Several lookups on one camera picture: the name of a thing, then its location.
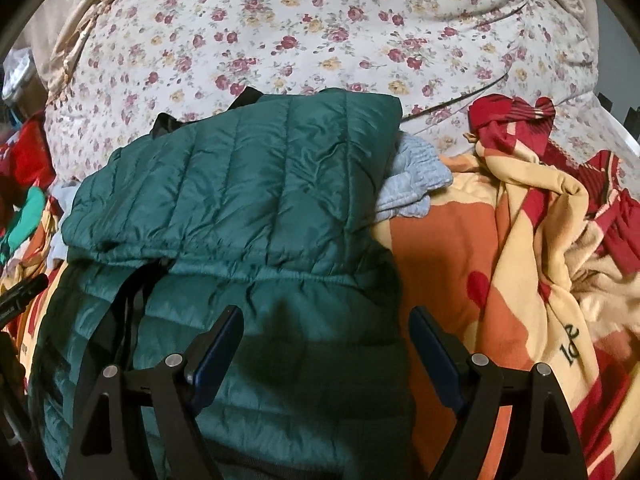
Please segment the teal green garment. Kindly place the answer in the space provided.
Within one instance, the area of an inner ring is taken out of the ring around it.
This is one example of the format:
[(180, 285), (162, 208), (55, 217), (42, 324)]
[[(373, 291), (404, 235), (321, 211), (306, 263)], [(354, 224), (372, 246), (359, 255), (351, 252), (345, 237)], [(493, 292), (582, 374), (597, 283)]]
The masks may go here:
[(24, 206), (18, 210), (1, 237), (1, 264), (4, 266), (17, 248), (35, 232), (46, 206), (46, 196), (38, 186), (32, 186), (26, 195)]

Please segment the white floral quilt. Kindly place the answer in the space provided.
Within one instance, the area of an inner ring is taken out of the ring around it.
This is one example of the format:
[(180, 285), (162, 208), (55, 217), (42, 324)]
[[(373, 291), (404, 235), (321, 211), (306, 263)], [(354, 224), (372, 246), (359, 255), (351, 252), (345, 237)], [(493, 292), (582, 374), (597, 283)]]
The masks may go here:
[(100, 169), (156, 116), (223, 112), (246, 88), (388, 93), (402, 128), (442, 154), (469, 144), (468, 109), (500, 93), (556, 109), (552, 141), (575, 162), (620, 158), (639, 189), (639, 159), (594, 93), (598, 49), (558, 0), (100, 0), (46, 109), (63, 180)]

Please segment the red garment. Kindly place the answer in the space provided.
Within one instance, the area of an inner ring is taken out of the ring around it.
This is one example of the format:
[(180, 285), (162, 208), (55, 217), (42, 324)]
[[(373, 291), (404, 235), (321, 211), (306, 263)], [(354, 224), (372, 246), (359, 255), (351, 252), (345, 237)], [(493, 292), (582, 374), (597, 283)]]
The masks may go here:
[(14, 207), (24, 205), (30, 188), (45, 191), (55, 179), (43, 124), (42, 110), (24, 122), (16, 142), (1, 147), (2, 223), (9, 222)]

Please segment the dark red striped cloth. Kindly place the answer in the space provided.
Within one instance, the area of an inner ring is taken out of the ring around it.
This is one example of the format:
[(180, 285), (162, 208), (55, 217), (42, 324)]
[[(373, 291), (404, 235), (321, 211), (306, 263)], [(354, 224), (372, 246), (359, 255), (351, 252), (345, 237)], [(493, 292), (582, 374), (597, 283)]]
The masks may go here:
[(521, 98), (491, 94), (469, 107), (471, 132), (483, 150), (538, 162), (547, 148), (555, 118), (552, 101), (543, 96), (534, 105)]

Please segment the light blue fleece garment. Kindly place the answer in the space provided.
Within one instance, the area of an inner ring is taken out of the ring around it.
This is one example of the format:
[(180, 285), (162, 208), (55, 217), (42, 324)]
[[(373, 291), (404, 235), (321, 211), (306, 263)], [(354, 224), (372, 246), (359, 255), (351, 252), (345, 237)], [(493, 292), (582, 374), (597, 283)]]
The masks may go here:
[(434, 146), (420, 136), (400, 132), (378, 192), (374, 221), (424, 218), (431, 208), (431, 195), (451, 183), (452, 173)]

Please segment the orange yellow red blanket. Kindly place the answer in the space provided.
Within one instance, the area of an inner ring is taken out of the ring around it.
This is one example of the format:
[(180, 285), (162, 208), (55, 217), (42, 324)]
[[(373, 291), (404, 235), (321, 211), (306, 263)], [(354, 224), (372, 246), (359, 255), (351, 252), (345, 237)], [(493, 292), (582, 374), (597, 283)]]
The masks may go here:
[[(423, 306), (472, 352), (501, 366), (548, 363), (561, 385), (589, 479), (616, 479), (639, 446), (639, 227), (620, 226), (626, 194), (616, 161), (599, 153), (585, 169), (556, 168), (493, 150), (449, 159), (454, 183), (423, 219), (395, 219), (371, 234), (393, 256), (398, 326), (413, 402), (409, 469), (434, 474), (454, 426), (409, 340)], [(611, 200), (593, 206), (593, 174)], [(168, 260), (140, 266), (140, 287)]]

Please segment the metal pot with plastic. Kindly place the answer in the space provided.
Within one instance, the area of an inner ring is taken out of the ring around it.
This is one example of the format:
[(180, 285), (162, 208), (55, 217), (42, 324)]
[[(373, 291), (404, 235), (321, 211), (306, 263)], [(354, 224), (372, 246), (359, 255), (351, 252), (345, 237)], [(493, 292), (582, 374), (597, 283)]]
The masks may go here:
[(31, 48), (12, 49), (2, 64), (2, 101), (21, 119), (40, 112), (47, 90), (38, 75)]

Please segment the dark green puffer jacket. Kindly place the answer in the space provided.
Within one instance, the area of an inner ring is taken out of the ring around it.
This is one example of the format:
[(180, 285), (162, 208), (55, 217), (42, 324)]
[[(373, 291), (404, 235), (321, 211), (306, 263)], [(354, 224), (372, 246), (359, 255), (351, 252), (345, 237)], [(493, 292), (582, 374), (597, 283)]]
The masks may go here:
[(198, 426), (229, 479), (400, 479), (413, 402), (400, 284), (370, 226), (402, 108), (328, 89), (147, 134), (82, 181), (40, 324), (29, 411), (62, 472), (81, 362), (126, 279), (168, 260), (134, 368), (186, 350), (229, 306), (244, 335)]

